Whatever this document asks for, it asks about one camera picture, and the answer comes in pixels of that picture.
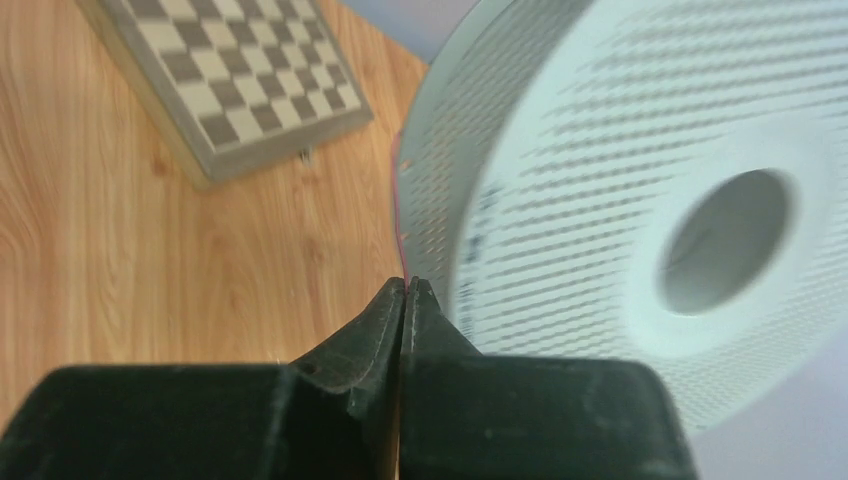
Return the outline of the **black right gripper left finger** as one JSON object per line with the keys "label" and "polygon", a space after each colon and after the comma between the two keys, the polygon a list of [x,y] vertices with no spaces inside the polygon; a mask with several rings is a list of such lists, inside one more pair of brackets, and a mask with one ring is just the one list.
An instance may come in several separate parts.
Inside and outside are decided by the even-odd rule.
{"label": "black right gripper left finger", "polygon": [[363,311],[295,360],[294,479],[392,479],[406,285],[390,278]]}

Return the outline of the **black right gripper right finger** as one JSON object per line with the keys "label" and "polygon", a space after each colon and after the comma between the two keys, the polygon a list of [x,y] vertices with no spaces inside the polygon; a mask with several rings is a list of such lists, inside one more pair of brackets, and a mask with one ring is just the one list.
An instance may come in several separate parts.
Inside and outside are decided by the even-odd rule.
{"label": "black right gripper right finger", "polygon": [[401,346],[400,477],[466,479],[461,472],[461,405],[451,391],[450,366],[479,351],[446,318],[431,283],[413,277],[407,288]]}

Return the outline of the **white plastic cable spool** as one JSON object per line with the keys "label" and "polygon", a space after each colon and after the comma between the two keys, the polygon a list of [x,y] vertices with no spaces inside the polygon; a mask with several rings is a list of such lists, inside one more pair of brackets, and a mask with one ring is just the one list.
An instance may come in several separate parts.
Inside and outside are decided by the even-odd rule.
{"label": "white plastic cable spool", "polygon": [[847,5],[480,1],[396,169],[479,350],[646,363],[706,430],[847,325]]}

